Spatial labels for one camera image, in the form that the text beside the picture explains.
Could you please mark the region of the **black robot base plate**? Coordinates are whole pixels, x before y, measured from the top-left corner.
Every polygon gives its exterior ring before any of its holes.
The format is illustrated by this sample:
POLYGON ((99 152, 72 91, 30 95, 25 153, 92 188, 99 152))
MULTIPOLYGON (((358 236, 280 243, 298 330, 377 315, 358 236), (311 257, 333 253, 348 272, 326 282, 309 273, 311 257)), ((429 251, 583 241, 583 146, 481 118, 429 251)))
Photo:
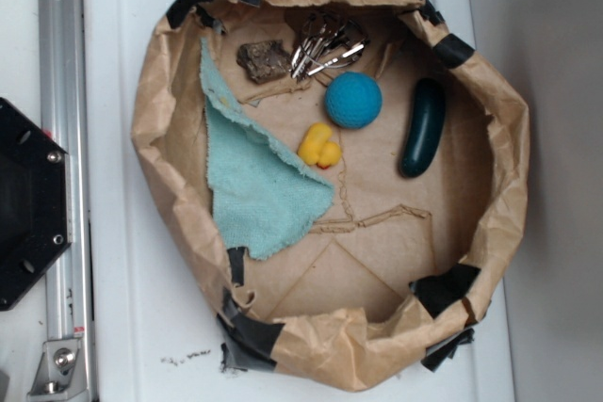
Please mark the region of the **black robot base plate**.
POLYGON ((1 310, 13 309, 70 245, 65 151, 1 100, 1 310))

